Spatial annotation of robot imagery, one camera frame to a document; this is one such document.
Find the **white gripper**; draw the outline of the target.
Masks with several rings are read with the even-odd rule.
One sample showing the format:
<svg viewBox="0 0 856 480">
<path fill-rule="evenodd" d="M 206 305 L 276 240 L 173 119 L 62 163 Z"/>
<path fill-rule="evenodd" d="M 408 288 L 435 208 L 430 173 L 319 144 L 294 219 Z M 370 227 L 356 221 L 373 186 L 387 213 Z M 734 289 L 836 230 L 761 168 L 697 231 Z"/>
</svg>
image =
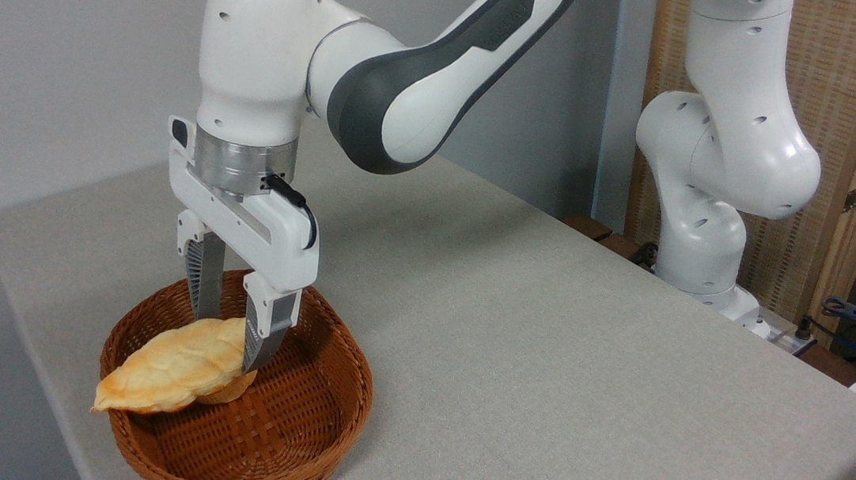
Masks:
<svg viewBox="0 0 856 480">
<path fill-rule="evenodd" d="M 254 270 L 243 279 L 241 370 L 257 371 L 272 361 L 287 331 L 297 325 L 301 288 L 318 276 L 320 251 L 310 243 L 312 221 L 278 192 L 236 197 L 199 176 L 196 122 L 172 116 L 169 133 L 169 182 L 184 205 L 177 251 L 184 258 L 193 316 L 219 319 L 227 245 Z"/>
</svg>

